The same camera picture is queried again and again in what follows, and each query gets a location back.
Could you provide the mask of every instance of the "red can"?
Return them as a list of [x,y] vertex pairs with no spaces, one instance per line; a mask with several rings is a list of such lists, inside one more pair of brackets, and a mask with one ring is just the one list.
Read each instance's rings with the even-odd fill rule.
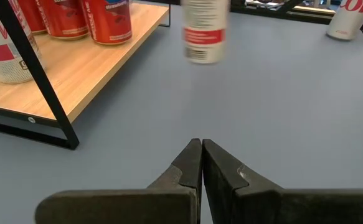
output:
[[91,35],[99,44],[120,44],[131,38],[129,0],[83,0]]
[[43,18],[35,0],[19,0],[19,6],[25,15],[26,21],[31,28],[33,34],[41,34],[46,32]]
[[60,39],[79,39],[88,33],[78,0],[36,0],[48,33]]

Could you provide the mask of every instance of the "blurred can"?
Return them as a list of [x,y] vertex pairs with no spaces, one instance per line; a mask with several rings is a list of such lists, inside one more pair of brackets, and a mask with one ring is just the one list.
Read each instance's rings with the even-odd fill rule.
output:
[[36,0],[47,32],[59,39],[80,39],[88,29],[78,0]]
[[225,52],[228,0],[182,0],[186,57],[194,63],[215,63]]
[[47,31],[43,18],[35,0],[18,0],[18,3],[25,15],[26,21],[33,34],[42,34]]
[[[17,0],[9,0],[9,2],[34,49],[37,58],[42,63],[39,48],[21,11],[21,7],[18,5]],[[29,69],[8,35],[7,30],[0,21],[0,82],[15,84],[26,82],[31,79],[32,75]]]
[[363,25],[363,0],[343,0],[326,31],[327,35],[352,40]]
[[129,40],[129,0],[83,0],[93,40],[99,44],[121,44]]

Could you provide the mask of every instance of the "barcode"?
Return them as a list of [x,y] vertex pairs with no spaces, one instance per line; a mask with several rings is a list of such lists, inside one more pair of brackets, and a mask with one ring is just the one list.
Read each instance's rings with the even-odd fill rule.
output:
[[186,55],[188,58],[205,60],[207,52],[203,50],[192,50],[189,47],[186,48]]

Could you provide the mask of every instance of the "black metal frame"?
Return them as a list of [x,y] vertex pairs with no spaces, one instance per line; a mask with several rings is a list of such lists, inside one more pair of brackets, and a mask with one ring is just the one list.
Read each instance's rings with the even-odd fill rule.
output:
[[[169,24],[161,24],[160,26],[170,27],[170,5],[169,0]],[[36,85],[39,87],[44,99],[46,100],[48,106],[50,107],[55,119],[47,119],[39,116],[34,116],[33,114],[24,114],[18,111],[6,110],[0,108],[0,116],[5,116],[9,118],[18,119],[21,121],[29,121],[34,124],[41,124],[44,126],[50,126],[54,128],[59,128],[65,134],[66,139],[49,136],[46,134],[37,133],[35,131],[29,131],[26,129],[15,128],[5,124],[0,124],[0,133],[6,133],[20,138],[26,138],[34,141],[39,141],[42,143],[47,143],[59,147],[64,147],[66,149],[75,150],[79,145],[78,137],[70,123],[62,105],[55,94],[52,85],[47,78],[42,65],[39,62],[32,46],[30,45],[27,36],[25,35],[17,17],[12,10],[12,7],[8,0],[0,0],[0,21],[6,28],[8,35],[14,42],[17,50],[22,56],[25,64],[27,65],[31,75],[33,76]]]

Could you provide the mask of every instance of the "white can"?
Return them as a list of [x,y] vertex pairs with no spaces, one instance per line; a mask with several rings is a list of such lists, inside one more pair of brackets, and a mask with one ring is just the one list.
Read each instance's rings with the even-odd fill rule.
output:
[[327,35],[352,40],[363,25],[363,0],[343,0],[326,31]]
[[[31,29],[18,5],[17,0],[9,0],[18,18],[19,23],[31,43],[37,57],[41,62],[39,48],[32,35]],[[0,82],[7,84],[22,83],[32,79],[30,71],[27,69],[20,53],[16,49],[6,29],[0,21]]]
[[215,63],[225,52],[228,0],[182,0],[186,57],[194,63]]

